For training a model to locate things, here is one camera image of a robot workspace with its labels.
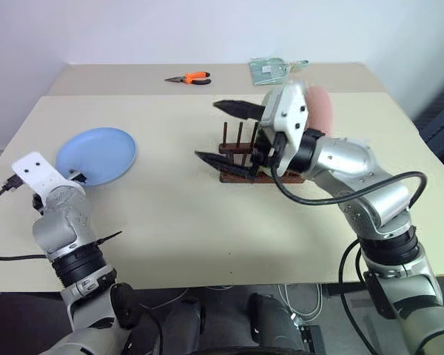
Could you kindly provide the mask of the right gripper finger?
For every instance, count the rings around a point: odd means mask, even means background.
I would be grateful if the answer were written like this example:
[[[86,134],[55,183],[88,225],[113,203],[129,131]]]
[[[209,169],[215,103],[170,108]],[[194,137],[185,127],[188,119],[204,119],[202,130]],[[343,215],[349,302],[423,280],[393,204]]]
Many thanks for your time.
[[[215,108],[236,118],[260,121],[263,117],[265,106],[253,104],[247,101],[221,100],[213,104]]]
[[[214,169],[217,169],[219,172],[225,172],[237,175],[246,179],[253,179],[258,173],[258,167],[248,167],[237,165],[231,162],[224,155],[219,155],[210,152],[199,152],[195,151],[195,154],[205,163],[209,164]]]

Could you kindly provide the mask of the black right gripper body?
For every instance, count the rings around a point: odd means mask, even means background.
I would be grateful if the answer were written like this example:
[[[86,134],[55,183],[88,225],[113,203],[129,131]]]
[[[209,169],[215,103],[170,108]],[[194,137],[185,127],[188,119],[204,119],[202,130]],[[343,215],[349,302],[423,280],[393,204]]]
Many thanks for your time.
[[[279,173],[281,159],[286,148],[286,135],[283,132],[268,132],[259,124],[255,124],[255,138],[252,144],[251,166],[249,167],[249,179],[254,180],[261,171],[268,176],[280,178],[283,173]]]

